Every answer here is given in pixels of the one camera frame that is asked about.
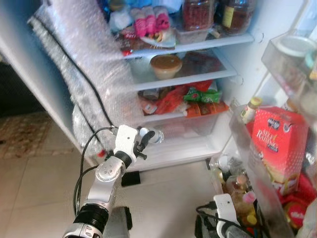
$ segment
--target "red packet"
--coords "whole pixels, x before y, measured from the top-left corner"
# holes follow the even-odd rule
[[[304,118],[278,107],[257,110],[252,139],[281,195],[297,190],[308,126]]]

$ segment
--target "black cable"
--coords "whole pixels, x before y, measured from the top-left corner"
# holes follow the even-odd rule
[[[243,232],[247,233],[250,237],[255,238],[255,237],[254,237],[250,232],[248,232],[246,229],[244,229],[243,227],[239,226],[238,224],[236,224],[236,223],[234,223],[234,222],[232,222],[232,221],[229,221],[229,220],[226,220],[226,219],[222,219],[222,218],[216,217],[216,216],[214,216],[214,215],[207,214],[206,212],[200,211],[200,209],[203,209],[203,208],[208,208],[208,206],[200,206],[200,207],[197,207],[197,208],[196,208],[196,212],[197,212],[199,215],[203,216],[203,217],[205,216],[205,217],[213,218],[213,219],[216,221],[216,223],[217,223],[218,221],[226,222],[226,223],[228,223],[228,224],[230,224],[230,225],[232,225],[232,226],[237,227],[238,229],[242,230]]]
[[[94,84],[92,83],[92,81],[88,78],[88,76],[84,73],[84,71],[75,63],[75,61],[70,57],[70,55],[68,54],[68,52],[65,50],[65,48],[63,47],[63,45],[59,42],[59,40],[57,39],[57,37],[48,29],[48,27],[42,22],[42,20],[40,18],[38,18],[36,15],[33,15],[33,17],[38,20],[38,22],[42,25],[42,27],[47,31],[47,33],[55,40],[55,42],[58,44],[58,46],[60,47],[60,49],[63,51],[63,53],[68,57],[69,61],[77,68],[77,70],[83,75],[84,79],[86,80],[86,82],[90,85],[90,87],[92,88],[93,92],[95,93],[95,96],[100,104],[100,107],[107,119],[107,121],[109,122],[109,124],[111,126],[113,126],[112,121],[110,120],[106,109],[104,107],[103,101],[101,100],[101,97],[96,89],[96,87],[94,86]]]
[[[83,153],[81,154],[81,161],[80,161],[80,174],[79,176],[81,177],[83,170],[84,170],[84,161],[85,161],[85,153],[87,150],[87,147],[89,145],[89,143],[91,142],[91,140],[96,136],[96,134],[101,131],[101,130],[112,130],[112,127],[102,127],[98,130],[95,131],[94,134],[92,134],[92,136],[88,139],[84,149],[83,149]],[[77,198],[76,198],[76,209],[75,212],[79,210],[79,206],[80,206],[80,195],[81,195],[81,186],[82,186],[82,177],[79,177],[79,185],[78,185],[78,193],[77,193]]]
[[[77,189],[78,189],[80,180],[83,179],[83,177],[84,177],[84,175],[85,175],[86,173],[88,173],[88,172],[91,171],[91,170],[94,170],[94,169],[97,168],[97,167],[98,167],[98,165],[93,166],[93,167],[91,167],[91,168],[85,170],[85,171],[79,176],[79,178],[78,178],[78,180],[77,180],[77,182],[76,182],[75,190],[74,190],[74,195],[73,195],[73,208],[74,208],[74,213],[75,213],[75,215],[77,214],[76,194],[77,194]]]

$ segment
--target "glass jar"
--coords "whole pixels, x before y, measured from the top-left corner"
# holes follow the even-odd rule
[[[242,35],[251,23],[256,0],[224,0],[222,25],[228,35]]]
[[[213,24],[214,0],[184,0],[183,21],[186,31],[208,29]]]

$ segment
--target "bubble wrap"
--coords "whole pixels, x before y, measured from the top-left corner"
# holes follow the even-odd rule
[[[123,59],[95,0],[50,0],[50,5],[42,5],[35,17],[53,32],[70,57],[92,81],[114,125],[137,126],[144,120],[137,93],[133,90],[130,67]],[[75,108],[74,134],[82,145],[92,134],[87,123],[94,131],[109,126],[109,123],[91,86],[35,17],[31,17],[29,22],[60,69],[72,101],[80,106],[87,119]],[[113,149],[113,135],[108,131],[100,131],[98,135],[102,147]],[[98,149],[94,151],[89,147],[89,154],[100,148],[98,141],[93,143]]]

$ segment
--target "green packet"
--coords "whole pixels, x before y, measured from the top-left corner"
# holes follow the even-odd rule
[[[207,92],[201,92],[191,87],[183,99],[191,102],[220,103],[221,96],[221,91],[208,90]]]

